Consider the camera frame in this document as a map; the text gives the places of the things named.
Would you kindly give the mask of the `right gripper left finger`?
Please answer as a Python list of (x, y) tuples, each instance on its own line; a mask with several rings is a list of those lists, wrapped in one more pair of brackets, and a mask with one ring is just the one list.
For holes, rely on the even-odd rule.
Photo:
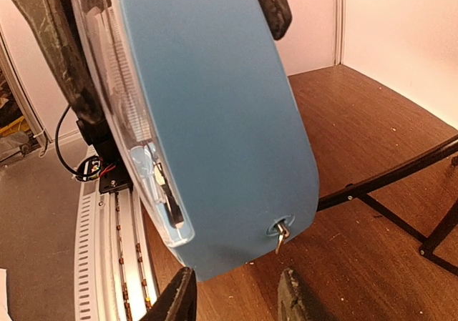
[(195, 271), (182, 267), (141, 321), (196, 321), (197, 299)]

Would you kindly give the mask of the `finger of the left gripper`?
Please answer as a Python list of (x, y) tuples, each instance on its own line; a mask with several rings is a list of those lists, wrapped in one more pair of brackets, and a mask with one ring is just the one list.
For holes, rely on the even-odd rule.
[(25, 18), (59, 88), (78, 119), (104, 119), (84, 58), (71, 0), (12, 0)]
[(258, 3), (273, 39), (275, 41), (282, 39), (293, 20), (288, 0), (258, 0)]

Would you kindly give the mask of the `blue metronome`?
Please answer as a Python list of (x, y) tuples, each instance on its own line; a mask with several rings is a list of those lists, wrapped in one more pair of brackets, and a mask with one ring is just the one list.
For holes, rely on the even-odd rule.
[(72, 0), (122, 160), (200, 281), (313, 222), (316, 161), (258, 0)]

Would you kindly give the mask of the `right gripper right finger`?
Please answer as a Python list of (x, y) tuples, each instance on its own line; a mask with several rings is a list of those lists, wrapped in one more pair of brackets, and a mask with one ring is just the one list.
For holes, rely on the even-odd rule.
[(336, 316), (322, 303), (302, 276), (292, 267), (285, 268), (280, 275), (277, 302), (277, 320), (337, 320)]

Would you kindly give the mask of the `black music stand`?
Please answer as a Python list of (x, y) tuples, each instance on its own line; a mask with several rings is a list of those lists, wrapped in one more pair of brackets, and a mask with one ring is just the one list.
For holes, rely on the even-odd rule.
[(324, 211), (358, 200), (415, 239), (418, 253), (457, 274), (457, 261), (437, 254), (457, 234), (457, 136), (363, 181), (320, 198)]

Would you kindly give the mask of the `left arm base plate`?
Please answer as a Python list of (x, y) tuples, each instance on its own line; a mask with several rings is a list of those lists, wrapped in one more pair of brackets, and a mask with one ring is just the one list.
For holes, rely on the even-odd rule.
[(96, 152), (79, 165), (77, 180), (80, 182), (98, 180), (100, 194), (132, 189), (132, 180), (107, 121), (104, 119), (96, 124), (90, 124), (78, 119), (77, 126), (84, 141), (89, 146), (93, 146)]

